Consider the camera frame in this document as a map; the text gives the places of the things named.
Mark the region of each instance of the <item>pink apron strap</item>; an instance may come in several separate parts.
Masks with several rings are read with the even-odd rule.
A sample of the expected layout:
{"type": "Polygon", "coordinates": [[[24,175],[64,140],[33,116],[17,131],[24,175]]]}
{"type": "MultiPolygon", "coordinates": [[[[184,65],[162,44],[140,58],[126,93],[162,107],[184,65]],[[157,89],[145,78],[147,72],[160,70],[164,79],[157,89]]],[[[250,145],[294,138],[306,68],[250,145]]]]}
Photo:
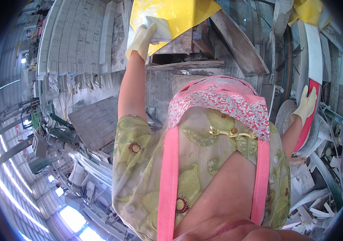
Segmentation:
{"type": "Polygon", "coordinates": [[[257,149],[255,189],[253,190],[251,221],[261,225],[265,212],[265,200],[269,178],[269,141],[259,139],[257,149]]]}
{"type": "Polygon", "coordinates": [[[178,187],[178,144],[178,126],[175,126],[167,131],[164,142],[159,185],[158,241],[171,241],[173,239],[178,187]]]}

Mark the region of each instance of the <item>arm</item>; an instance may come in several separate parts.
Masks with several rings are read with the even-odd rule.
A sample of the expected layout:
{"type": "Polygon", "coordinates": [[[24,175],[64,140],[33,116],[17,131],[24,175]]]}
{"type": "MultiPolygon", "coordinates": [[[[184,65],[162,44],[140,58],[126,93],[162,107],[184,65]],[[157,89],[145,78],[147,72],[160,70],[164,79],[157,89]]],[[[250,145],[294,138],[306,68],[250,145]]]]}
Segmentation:
{"type": "Polygon", "coordinates": [[[134,40],[126,51],[129,60],[123,76],[118,99],[118,119],[127,114],[134,114],[147,120],[145,112],[145,61],[157,25],[151,24],[147,29],[138,27],[134,40]]]}
{"type": "Polygon", "coordinates": [[[300,99],[299,107],[291,115],[292,125],[285,131],[281,137],[281,144],[286,157],[289,159],[296,147],[302,132],[305,120],[314,113],[316,103],[316,89],[312,88],[311,93],[308,95],[308,86],[304,86],[302,97],[300,99]]]}
{"type": "Polygon", "coordinates": [[[118,99],[118,118],[136,114],[147,120],[145,113],[145,61],[132,51],[123,76],[118,99]]]}
{"type": "Polygon", "coordinates": [[[288,159],[290,159],[292,153],[295,150],[302,129],[302,118],[297,115],[292,125],[281,136],[281,144],[283,145],[283,151],[288,159]]]}

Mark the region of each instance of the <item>yellow rubber glove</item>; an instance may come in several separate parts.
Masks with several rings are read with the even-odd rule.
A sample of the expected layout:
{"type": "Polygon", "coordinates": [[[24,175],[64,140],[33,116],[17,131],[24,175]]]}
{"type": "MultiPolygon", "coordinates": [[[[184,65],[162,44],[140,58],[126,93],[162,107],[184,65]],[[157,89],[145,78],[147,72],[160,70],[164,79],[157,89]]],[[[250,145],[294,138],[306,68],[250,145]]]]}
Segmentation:
{"type": "Polygon", "coordinates": [[[314,112],[315,103],[316,103],[316,89],[315,87],[312,88],[311,93],[308,95],[308,85],[304,86],[302,97],[300,98],[300,105],[291,115],[291,120],[295,120],[295,114],[302,118],[303,126],[305,124],[305,120],[314,112]]]}
{"type": "Polygon", "coordinates": [[[138,51],[142,59],[144,59],[146,62],[147,54],[149,51],[150,40],[153,38],[155,30],[157,30],[156,23],[150,24],[150,26],[147,29],[145,25],[141,25],[137,28],[137,31],[135,32],[134,40],[132,41],[131,45],[126,51],[127,60],[130,59],[131,52],[133,50],[136,50],[138,51]]]}

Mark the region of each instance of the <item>woman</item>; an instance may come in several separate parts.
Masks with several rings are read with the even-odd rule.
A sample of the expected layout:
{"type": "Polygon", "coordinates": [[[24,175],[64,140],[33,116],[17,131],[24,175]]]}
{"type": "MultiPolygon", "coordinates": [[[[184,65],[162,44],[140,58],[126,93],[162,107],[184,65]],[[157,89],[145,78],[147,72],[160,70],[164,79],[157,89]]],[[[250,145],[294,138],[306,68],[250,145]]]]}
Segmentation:
{"type": "Polygon", "coordinates": [[[126,52],[118,101],[113,207],[143,240],[306,240],[280,229],[290,208],[291,157],[316,94],[303,90],[280,137],[246,81],[211,76],[174,96],[151,134],[145,60],[156,30],[140,26],[126,52]]]}

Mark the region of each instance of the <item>window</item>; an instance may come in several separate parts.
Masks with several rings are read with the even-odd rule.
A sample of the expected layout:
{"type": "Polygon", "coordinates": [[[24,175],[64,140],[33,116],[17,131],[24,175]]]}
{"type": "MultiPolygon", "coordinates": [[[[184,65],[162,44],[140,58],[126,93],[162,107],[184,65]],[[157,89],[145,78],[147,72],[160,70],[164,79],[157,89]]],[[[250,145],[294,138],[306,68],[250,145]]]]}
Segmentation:
{"type": "Polygon", "coordinates": [[[106,241],[102,239],[97,232],[92,230],[90,227],[86,228],[80,235],[79,238],[82,241],[106,241]]]}
{"type": "Polygon", "coordinates": [[[58,197],[60,197],[61,195],[64,194],[64,190],[63,188],[59,187],[58,189],[55,190],[56,194],[58,195],[58,197]]]}
{"type": "Polygon", "coordinates": [[[83,216],[70,206],[66,206],[62,211],[59,212],[62,219],[70,227],[73,232],[78,232],[83,225],[86,223],[86,220],[83,216]]]}
{"type": "Polygon", "coordinates": [[[49,180],[49,182],[53,182],[55,180],[55,178],[52,175],[49,175],[48,180],[49,180]]]}

